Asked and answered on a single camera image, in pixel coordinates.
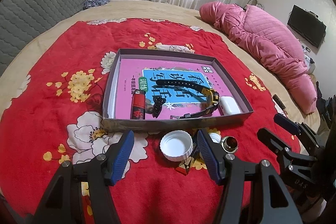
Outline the metal glass ink bottle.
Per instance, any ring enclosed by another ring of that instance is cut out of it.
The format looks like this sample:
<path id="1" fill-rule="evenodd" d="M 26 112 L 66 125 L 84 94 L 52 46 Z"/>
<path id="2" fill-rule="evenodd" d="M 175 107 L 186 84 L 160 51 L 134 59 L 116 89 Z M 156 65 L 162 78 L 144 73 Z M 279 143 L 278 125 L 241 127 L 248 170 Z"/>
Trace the metal glass ink bottle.
<path id="1" fill-rule="evenodd" d="M 220 144 L 223 147 L 224 151 L 226 151 L 226 153 L 234 154 L 238 150 L 238 142 L 233 136 L 223 137 Z"/>

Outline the white pill bottle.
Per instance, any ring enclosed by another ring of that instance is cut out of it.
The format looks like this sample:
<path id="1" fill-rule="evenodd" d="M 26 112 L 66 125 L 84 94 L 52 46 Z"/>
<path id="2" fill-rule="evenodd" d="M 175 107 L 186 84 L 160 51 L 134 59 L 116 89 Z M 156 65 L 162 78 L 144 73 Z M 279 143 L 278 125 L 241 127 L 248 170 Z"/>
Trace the white pill bottle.
<path id="1" fill-rule="evenodd" d="M 214 143 L 221 142 L 222 137 L 219 134 L 212 132 L 212 133 L 209 133 L 209 136 Z"/>

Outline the white earbuds case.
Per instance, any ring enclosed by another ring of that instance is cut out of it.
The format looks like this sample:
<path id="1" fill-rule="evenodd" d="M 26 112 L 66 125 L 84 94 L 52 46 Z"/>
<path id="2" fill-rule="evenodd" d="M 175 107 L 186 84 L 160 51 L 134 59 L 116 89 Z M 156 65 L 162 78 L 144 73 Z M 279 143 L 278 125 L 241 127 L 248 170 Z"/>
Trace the white earbuds case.
<path id="1" fill-rule="evenodd" d="M 233 97 L 221 96 L 219 99 L 219 108 L 224 115 L 240 114 L 241 110 Z"/>

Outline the white plastic bottle cap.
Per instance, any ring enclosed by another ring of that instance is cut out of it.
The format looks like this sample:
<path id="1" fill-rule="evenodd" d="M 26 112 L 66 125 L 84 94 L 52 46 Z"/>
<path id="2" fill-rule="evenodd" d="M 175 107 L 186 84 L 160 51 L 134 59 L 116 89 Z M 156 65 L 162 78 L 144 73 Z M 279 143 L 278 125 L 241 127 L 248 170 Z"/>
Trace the white plastic bottle cap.
<path id="1" fill-rule="evenodd" d="M 159 148 L 167 160 L 179 162 L 186 160 L 191 155 L 193 140 L 188 132 L 175 130 L 163 136 Z"/>

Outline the red lighter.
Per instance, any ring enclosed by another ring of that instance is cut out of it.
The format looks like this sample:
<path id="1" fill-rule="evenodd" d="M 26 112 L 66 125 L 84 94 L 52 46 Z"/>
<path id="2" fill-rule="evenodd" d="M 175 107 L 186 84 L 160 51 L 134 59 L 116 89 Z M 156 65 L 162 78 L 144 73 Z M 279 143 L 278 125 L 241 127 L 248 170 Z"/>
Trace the red lighter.
<path id="1" fill-rule="evenodd" d="M 131 101 L 131 119 L 145 119 L 146 95 L 144 90 L 136 89 Z"/>

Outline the black hair clip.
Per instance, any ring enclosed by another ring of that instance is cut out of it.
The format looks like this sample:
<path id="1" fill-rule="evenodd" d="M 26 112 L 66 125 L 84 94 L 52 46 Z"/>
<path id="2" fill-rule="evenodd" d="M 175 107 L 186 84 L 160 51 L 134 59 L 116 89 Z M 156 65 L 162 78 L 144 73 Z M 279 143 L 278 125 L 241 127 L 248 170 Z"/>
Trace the black hair clip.
<path id="1" fill-rule="evenodd" d="M 158 118 L 162 111 L 162 106 L 166 103 L 166 98 L 163 98 L 162 96 L 154 96 L 153 97 L 153 112 L 152 116 L 153 118 Z"/>

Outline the beige bed sheet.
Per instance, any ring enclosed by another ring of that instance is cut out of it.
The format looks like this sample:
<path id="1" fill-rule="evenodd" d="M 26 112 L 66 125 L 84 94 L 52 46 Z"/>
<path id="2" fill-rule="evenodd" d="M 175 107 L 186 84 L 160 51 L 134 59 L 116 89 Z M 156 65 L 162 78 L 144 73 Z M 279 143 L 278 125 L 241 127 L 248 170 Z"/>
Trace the beige bed sheet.
<path id="1" fill-rule="evenodd" d="M 213 32 L 221 36 L 222 41 L 226 43 L 230 51 L 263 82 L 270 93 L 278 95 L 280 100 L 282 100 L 286 106 L 288 117 L 291 120 L 305 122 L 314 131 L 318 130 L 321 120 L 317 111 L 310 115 L 303 115 L 302 112 L 300 112 L 300 109 L 292 101 L 288 91 L 282 83 L 272 75 L 272 73 L 266 70 L 243 49 L 231 42 L 223 33 L 201 21 L 197 10 L 186 9 L 166 3 L 136 0 L 116 0 L 109 2 L 104 6 L 78 12 L 70 18 L 62 20 L 54 27 L 28 43 L 1 75 L 1 111 L 5 111 L 9 106 L 11 100 L 17 94 L 18 88 L 26 79 L 30 69 L 40 59 L 43 53 L 45 53 L 58 37 L 70 28 L 70 26 L 78 21 L 120 18 L 165 19 L 188 26 L 197 26 L 205 31 Z"/>

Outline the pink quilted duvet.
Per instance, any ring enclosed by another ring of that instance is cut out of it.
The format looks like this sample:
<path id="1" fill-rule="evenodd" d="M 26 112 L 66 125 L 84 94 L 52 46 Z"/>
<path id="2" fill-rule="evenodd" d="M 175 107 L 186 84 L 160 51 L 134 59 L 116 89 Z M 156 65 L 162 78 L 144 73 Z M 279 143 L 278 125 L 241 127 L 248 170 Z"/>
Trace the pink quilted duvet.
<path id="1" fill-rule="evenodd" d="M 210 2 L 201 6 L 199 14 L 276 75 L 304 114 L 315 112 L 317 92 L 303 49 L 286 25 L 252 5 L 244 9 L 236 4 Z"/>

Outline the red floral blanket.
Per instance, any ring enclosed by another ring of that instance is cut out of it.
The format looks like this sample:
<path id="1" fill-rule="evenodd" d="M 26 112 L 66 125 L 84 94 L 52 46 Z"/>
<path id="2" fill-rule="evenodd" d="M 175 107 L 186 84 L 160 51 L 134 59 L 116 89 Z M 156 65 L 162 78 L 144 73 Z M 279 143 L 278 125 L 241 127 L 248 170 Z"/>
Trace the red floral blanket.
<path id="1" fill-rule="evenodd" d="M 241 125 L 215 126 L 209 132 L 232 135 L 238 157 L 258 162 L 276 156 L 257 138 L 266 127 L 293 151 L 296 137 L 276 125 L 276 108 L 263 84 L 222 38 L 196 26 L 167 20 L 77 22 L 39 59 L 1 118 L 1 190 L 20 216 L 35 213 L 59 165 L 86 162 L 118 141 L 106 129 L 102 98 L 108 70 L 121 48 L 185 46 L 217 58 L 253 107 Z M 222 189 L 197 160 L 188 175 L 178 173 L 159 150 L 160 135 L 137 134 L 123 179 L 111 189 L 122 223 L 211 223 Z"/>

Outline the grey cardboard box tray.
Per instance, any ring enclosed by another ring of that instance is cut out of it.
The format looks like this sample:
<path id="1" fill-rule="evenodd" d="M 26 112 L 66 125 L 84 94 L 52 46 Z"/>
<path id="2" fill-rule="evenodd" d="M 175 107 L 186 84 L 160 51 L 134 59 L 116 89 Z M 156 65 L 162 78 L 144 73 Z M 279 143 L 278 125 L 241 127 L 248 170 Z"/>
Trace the grey cardboard box tray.
<path id="1" fill-rule="evenodd" d="M 205 87 L 207 94 L 178 85 L 158 86 L 160 79 L 188 81 Z M 133 92 L 144 90 L 145 119 L 131 119 Z M 241 113 L 224 115 L 209 93 L 230 96 Z M 153 97 L 166 103 L 158 118 L 153 118 Z M 219 126 L 241 122 L 253 113 L 237 83 L 214 57 L 183 52 L 120 49 L 112 63 L 102 103 L 102 119 L 111 131 L 170 131 Z"/>

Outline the black television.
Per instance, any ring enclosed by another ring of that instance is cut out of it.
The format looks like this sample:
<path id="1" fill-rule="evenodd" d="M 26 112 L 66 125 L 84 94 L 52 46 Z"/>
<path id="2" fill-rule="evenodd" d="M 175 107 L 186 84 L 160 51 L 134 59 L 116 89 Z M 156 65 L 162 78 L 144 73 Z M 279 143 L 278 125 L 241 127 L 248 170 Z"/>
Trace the black television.
<path id="1" fill-rule="evenodd" d="M 296 5 L 290 13 L 288 26 L 316 48 L 319 48 L 326 35 L 326 25 L 315 14 Z"/>

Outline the blue patterned cloth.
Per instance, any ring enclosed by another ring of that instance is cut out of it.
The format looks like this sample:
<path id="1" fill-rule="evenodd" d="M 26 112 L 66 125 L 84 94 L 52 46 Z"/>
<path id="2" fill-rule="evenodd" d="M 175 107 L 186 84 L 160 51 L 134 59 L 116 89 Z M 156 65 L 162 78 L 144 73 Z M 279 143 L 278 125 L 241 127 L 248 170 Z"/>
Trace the blue patterned cloth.
<path id="1" fill-rule="evenodd" d="M 92 7 L 104 6 L 109 2 L 110 0 L 86 0 L 83 4 L 83 10 L 87 10 Z"/>

